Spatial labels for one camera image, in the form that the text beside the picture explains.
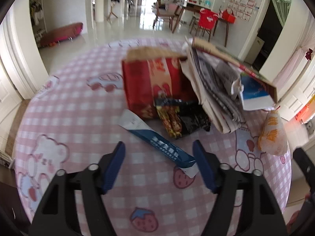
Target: red cloth on chair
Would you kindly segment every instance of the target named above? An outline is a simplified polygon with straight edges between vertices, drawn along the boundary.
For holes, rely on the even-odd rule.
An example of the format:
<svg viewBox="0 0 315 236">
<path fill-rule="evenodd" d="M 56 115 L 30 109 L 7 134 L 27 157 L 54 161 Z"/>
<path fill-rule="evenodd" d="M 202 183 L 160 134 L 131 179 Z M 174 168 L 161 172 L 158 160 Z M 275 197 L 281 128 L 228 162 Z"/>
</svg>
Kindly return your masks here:
<svg viewBox="0 0 315 236">
<path fill-rule="evenodd" d="M 202 28 L 211 30 L 215 26 L 215 22 L 218 20 L 219 15 L 211 10 L 201 9 L 200 20 L 198 25 Z"/>
</svg>

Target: wooden cabinet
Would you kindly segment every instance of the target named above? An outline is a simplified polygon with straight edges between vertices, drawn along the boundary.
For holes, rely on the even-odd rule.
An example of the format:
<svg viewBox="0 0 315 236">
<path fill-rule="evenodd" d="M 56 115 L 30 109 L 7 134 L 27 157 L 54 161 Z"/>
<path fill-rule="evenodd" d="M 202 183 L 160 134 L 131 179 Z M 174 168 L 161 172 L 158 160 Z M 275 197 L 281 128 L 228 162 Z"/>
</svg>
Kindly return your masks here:
<svg viewBox="0 0 315 236">
<path fill-rule="evenodd" d="M 28 233 L 31 225 L 16 187 L 15 172 L 0 165 L 0 206 L 22 232 Z"/>
</svg>

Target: dark red bow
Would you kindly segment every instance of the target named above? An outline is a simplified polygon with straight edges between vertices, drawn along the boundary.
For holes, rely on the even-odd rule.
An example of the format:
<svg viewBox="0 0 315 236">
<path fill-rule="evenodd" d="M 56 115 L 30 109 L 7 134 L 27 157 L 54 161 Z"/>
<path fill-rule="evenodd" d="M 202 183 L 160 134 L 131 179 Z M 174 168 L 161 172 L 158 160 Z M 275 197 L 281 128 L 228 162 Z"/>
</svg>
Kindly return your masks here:
<svg viewBox="0 0 315 236">
<path fill-rule="evenodd" d="M 306 58 L 308 59 L 308 60 L 312 60 L 312 53 L 313 53 L 313 50 L 311 50 L 311 49 L 309 49 L 310 51 L 309 52 L 306 52 Z"/>
</svg>

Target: crumpled plastic bag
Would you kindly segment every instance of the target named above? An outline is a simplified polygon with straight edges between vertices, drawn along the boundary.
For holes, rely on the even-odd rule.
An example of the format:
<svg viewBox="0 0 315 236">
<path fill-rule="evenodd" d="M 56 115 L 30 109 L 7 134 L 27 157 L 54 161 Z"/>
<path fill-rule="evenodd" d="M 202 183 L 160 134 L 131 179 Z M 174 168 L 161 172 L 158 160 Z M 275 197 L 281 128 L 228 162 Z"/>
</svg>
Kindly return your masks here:
<svg viewBox="0 0 315 236">
<path fill-rule="evenodd" d="M 258 148 L 275 156 L 284 155 L 288 151 L 288 138 L 277 110 L 268 112 L 258 139 Z"/>
</svg>

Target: round table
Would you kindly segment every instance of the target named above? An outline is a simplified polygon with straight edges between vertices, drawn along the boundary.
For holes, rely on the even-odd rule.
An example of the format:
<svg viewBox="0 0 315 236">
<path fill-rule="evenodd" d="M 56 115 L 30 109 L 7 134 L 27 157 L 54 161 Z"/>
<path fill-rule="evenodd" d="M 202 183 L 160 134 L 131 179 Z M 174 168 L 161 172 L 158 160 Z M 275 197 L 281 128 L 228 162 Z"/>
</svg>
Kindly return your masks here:
<svg viewBox="0 0 315 236">
<path fill-rule="evenodd" d="M 103 196 L 117 235 L 201 234 L 216 195 L 204 186 L 200 173 L 183 184 L 183 172 L 172 161 L 117 125 L 127 108 L 121 76 L 127 50 L 147 45 L 180 51 L 182 44 L 167 39 L 112 42 L 77 57 L 49 78 L 31 100 L 15 143 L 19 195 L 31 221 L 57 170 L 81 171 L 123 141 L 125 160 L 113 189 Z M 249 173 L 262 170 L 283 211 L 291 182 L 290 153 L 277 157 L 258 151 L 266 114 L 244 112 L 246 124 L 231 134 L 211 126 L 210 132 L 199 130 L 179 140 L 168 137 L 160 120 L 147 123 L 189 154 L 199 139 L 222 163 Z M 76 202 L 82 234 L 89 235 L 79 191 Z M 236 231 L 241 203 L 239 191 L 228 235 Z"/>
</svg>

